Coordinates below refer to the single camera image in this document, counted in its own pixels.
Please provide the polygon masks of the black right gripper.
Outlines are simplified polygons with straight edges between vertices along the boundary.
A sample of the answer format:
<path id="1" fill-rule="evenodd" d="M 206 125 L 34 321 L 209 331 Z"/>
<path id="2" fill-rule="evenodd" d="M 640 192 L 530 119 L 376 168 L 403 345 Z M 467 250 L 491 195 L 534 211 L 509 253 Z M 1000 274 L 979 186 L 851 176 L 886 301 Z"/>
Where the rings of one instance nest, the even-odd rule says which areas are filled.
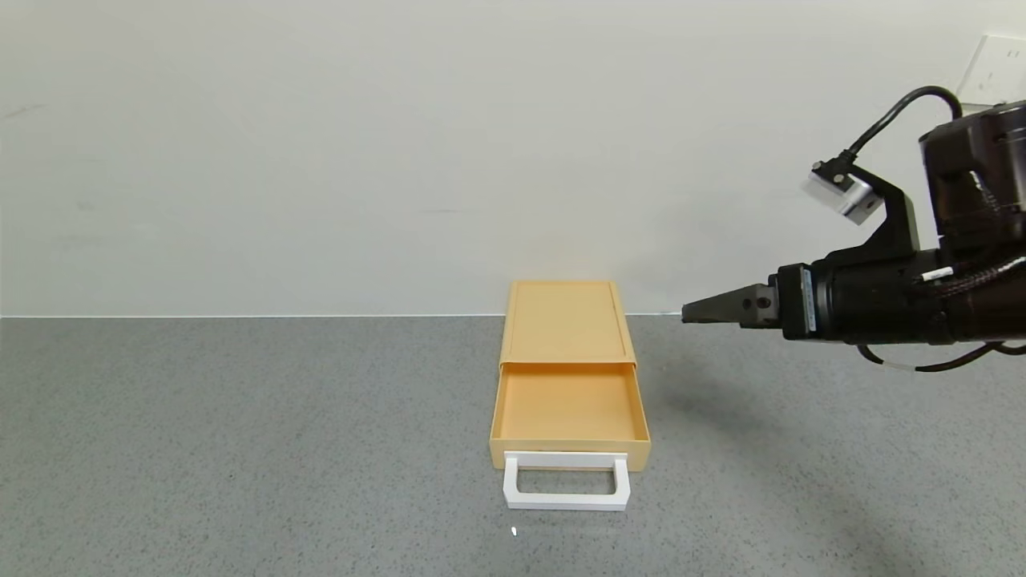
<path id="1" fill-rule="evenodd" d="M 682 324 L 780 329 L 791 341 L 945 344 L 947 314 L 914 288 L 933 253 L 869 259 L 844 249 L 811 264 L 781 267 L 771 284 L 752 284 L 685 304 Z"/>

